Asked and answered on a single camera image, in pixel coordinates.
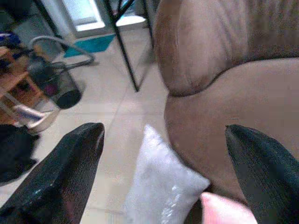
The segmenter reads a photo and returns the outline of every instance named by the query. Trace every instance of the wooden furniture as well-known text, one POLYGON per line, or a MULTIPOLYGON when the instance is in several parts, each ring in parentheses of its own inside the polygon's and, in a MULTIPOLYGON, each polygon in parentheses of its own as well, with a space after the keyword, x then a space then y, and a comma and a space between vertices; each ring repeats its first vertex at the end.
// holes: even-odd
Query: wooden furniture
MULTIPOLYGON (((0 73, 0 87, 8 92, 20 103, 33 107, 41 98, 46 98, 43 92, 34 84, 29 77, 26 68, 21 66, 18 61, 14 60, 11 51, 8 48, 0 48, 0 60, 7 60, 10 62, 9 67, 0 73), (20 84, 27 85, 24 90, 20 84)), ((0 101, 8 108, 12 108, 14 104, 6 99, 3 92, 0 92, 0 101)), ((13 124, 15 119, 8 115, 5 111, 0 109, 0 124, 13 124)))

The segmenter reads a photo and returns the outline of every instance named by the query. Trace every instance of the metal stand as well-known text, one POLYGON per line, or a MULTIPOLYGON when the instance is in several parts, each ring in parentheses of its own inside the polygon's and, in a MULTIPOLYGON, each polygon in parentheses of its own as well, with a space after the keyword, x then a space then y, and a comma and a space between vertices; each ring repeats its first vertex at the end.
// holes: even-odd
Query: metal stand
MULTIPOLYGON (((139 89, 140 89, 140 87, 136 83, 134 72, 132 70, 132 66, 131 66, 130 60, 128 58, 125 46, 123 44, 120 31, 119 31, 119 29, 118 29, 118 27, 116 25, 117 21, 121 18, 122 15, 124 15, 124 13, 133 4, 134 1, 135 0, 129 0, 129 1, 127 1, 127 3, 123 7, 121 7, 122 0, 119 0, 118 9, 117 9, 117 13, 116 14, 113 13, 113 10, 111 8, 109 0, 104 0, 104 4, 105 4, 106 10, 108 12, 108 16, 109 16, 109 19, 111 21, 113 30, 114 30, 114 32, 116 34, 118 43, 119 43, 119 45, 121 47, 122 55, 124 57, 126 65, 127 65, 127 69, 129 71, 130 78, 131 78, 132 84, 134 86, 135 92, 138 92, 139 89)), ((148 15, 148 10, 147 10, 146 0, 142 0, 142 4, 143 4, 143 9, 144 9, 144 15, 146 17, 146 20, 147 20, 147 23, 148 23, 148 26, 149 26, 149 35, 150 35, 150 39, 151 39, 151 44, 152 44, 152 46, 154 46, 152 28, 151 28, 151 25, 150 25, 150 20, 149 20, 149 15, 148 15)))

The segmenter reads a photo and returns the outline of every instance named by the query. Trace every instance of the pink object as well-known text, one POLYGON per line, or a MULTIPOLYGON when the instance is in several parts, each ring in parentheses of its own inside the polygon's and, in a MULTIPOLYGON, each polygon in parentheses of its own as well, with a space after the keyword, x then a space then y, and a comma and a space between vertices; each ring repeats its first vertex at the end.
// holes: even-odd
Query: pink object
POLYGON ((200 198, 203 224, 257 224, 251 210, 241 203, 208 192, 200 198))

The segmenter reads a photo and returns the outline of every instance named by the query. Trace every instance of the black fabric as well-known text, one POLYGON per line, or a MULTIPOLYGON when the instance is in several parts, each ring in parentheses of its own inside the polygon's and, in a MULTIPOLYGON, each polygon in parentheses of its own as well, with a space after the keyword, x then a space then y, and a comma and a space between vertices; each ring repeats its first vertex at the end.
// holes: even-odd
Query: black fabric
POLYGON ((31 159, 34 142, 25 127, 0 125, 0 184, 3 185, 30 170, 36 160, 31 159))
POLYGON ((78 224, 104 146, 104 125, 66 134, 0 209, 0 224, 78 224))
POLYGON ((225 135, 240 187, 257 222, 299 223, 299 162, 258 130, 230 125, 225 135))

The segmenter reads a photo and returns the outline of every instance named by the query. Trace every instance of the white pillow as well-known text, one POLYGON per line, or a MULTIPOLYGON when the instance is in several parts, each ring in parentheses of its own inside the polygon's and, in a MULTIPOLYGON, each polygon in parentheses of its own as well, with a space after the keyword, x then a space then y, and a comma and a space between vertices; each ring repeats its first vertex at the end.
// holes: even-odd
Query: white pillow
POLYGON ((137 158, 133 185, 125 201, 127 223, 182 224, 210 184, 183 165, 149 125, 137 158))

